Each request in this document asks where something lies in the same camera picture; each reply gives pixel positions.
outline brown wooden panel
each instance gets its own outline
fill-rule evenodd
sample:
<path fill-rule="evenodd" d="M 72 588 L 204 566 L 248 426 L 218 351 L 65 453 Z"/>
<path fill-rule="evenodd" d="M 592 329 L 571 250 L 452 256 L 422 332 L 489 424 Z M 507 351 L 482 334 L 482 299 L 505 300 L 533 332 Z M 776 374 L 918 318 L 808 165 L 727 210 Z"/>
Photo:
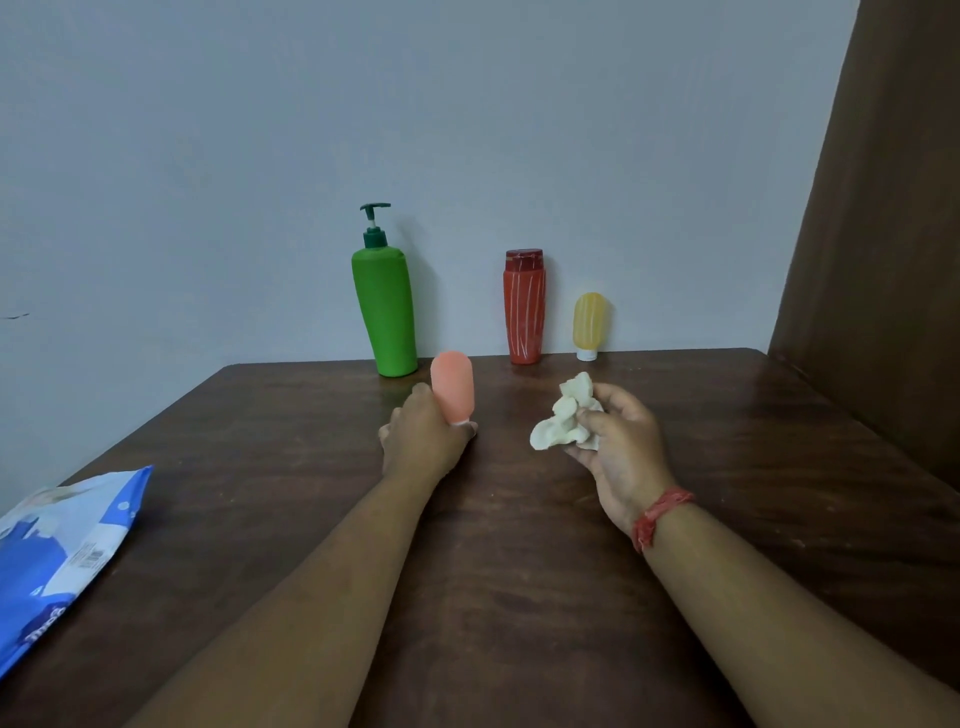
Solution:
<path fill-rule="evenodd" d="M 770 352 L 960 487 L 960 3 L 864 0 Z"/>
<path fill-rule="evenodd" d="M 354 725 L 749 724 L 587 472 L 530 449 L 582 369 L 650 403 L 707 509 L 960 688 L 960 495 L 786 367 L 727 350 L 474 368 L 480 435 L 427 506 Z M 425 376 L 227 367 L 78 473 L 156 464 L 115 560 L 0 682 L 0 725 L 122 725 L 375 482 L 376 429 Z"/>

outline red thread bracelet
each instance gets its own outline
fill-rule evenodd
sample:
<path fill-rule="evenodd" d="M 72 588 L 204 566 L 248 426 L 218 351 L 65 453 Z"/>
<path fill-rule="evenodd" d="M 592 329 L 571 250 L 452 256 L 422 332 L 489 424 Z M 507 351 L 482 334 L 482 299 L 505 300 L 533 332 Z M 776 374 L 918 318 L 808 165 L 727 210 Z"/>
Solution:
<path fill-rule="evenodd" d="M 667 488 L 663 495 L 657 498 L 652 506 L 647 508 L 634 523 L 634 548 L 637 553 L 654 542 L 654 531 L 657 530 L 657 519 L 664 513 L 669 513 L 678 505 L 689 503 L 694 499 L 693 494 L 683 488 L 674 486 Z"/>

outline green pump bottle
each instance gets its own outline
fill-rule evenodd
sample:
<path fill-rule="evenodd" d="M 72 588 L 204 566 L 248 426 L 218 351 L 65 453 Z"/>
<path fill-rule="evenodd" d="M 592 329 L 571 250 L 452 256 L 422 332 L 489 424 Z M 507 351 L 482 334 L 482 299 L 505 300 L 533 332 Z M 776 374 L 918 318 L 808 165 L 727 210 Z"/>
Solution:
<path fill-rule="evenodd" d="M 375 207 L 389 206 L 370 203 L 360 207 L 366 210 L 370 226 L 363 233 L 364 248 L 353 254 L 351 263 L 376 370 L 382 376 L 405 376 L 417 370 L 410 272 L 403 251 L 387 245 L 387 235 L 373 218 Z"/>

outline crumpled paper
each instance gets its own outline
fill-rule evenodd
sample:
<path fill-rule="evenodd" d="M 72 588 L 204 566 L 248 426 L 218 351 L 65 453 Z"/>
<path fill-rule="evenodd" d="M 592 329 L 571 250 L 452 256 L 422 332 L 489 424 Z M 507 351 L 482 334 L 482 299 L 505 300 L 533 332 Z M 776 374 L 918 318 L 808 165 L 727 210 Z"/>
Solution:
<path fill-rule="evenodd" d="M 577 422 L 577 410 L 603 412 L 603 405 L 593 398 L 593 380 L 586 372 L 560 385 L 561 397 L 553 405 L 553 417 L 538 422 L 530 433 L 530 447 L 547 449 L 554 445 L 576 443 L 578 448 L 598 449 L 600 438 Z"/>

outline wooden table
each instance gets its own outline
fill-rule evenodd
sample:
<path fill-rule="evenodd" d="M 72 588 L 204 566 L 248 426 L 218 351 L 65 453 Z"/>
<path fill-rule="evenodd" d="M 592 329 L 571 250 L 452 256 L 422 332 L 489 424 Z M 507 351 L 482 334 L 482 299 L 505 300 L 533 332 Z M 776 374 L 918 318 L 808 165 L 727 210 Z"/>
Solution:
<path fill-rule="evenodd" d="M 356 726 L 749 724 L 534 423 L 582 369 L 660 416 L 679 479 L 825 602 L 960 688 L 960 496 L 748 350 L 473 360 L 480 435 L 427 506 Z M 370 488 L 426 368 L 227 367 L 71 481 L 156 471 L 114 561 L 0 683 L 0 725 L 121 725 Z"/>

